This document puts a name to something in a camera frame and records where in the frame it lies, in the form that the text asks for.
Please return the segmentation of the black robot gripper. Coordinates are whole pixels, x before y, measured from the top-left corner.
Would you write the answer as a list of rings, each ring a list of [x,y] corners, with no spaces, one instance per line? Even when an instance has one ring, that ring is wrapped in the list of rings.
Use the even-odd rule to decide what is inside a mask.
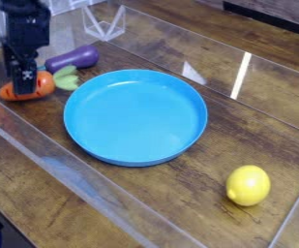
[[[48,9],[39,9],[29,14],[5,12],[5,33],[0,38],[7,77],[12,78],[16,95],[31,94],[36,84],[37,49],[49,44]]]

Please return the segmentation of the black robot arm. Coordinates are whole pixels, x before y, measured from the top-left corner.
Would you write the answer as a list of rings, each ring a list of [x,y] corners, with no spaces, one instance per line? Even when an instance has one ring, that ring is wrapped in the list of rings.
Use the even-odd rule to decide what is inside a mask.
[[[37,49],[49,44],[51,11],[40,0],[0,0],[5,34],[0,38],[13,93],[31,94],[36,85]]]

